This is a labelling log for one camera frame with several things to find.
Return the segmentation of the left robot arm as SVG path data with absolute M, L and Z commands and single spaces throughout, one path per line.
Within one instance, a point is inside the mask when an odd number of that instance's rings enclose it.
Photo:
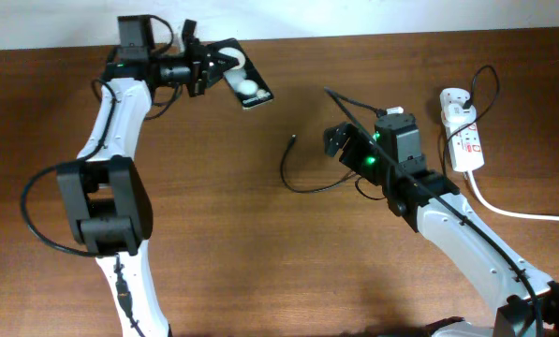
M 190 96 L 202 95 L 245 62 L 237 39 L 204 45 L 191 20 L 180 34 L 183 51 L 169 53 L 171 42 L 157 48 L 154 19 L 118 17 L 120 42 L 98 79 L 102 97 L 92 134 L 77 159 L 56 170 L 73 238 L 102 270 L 124 336 L 172 334 L 149 263 L 153 208 L 134 163 L 155 91 L 185 87 Z

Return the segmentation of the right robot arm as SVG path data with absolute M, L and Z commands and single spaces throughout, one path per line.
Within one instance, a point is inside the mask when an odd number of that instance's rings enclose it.
M 373 132 L 343 122 L 324 131 L 324 150 L 382 188 L 390 210 L 437 246 L 494 312 L 488 328 L 453 316 L 426 336 L 559 336 L 559 283 L 511 249 L 451 180 L 428 169 L 413 115 L 385 114 Z

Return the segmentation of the black smartphone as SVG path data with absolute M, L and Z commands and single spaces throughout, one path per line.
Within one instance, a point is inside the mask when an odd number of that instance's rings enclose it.
M 235 38 L 210 44 L 214 51 L 235 58 L 238 64 L 224 72 L 223 76 L 244 110 L 273 101 L 270 87 L 262 79 L 255 65 Z

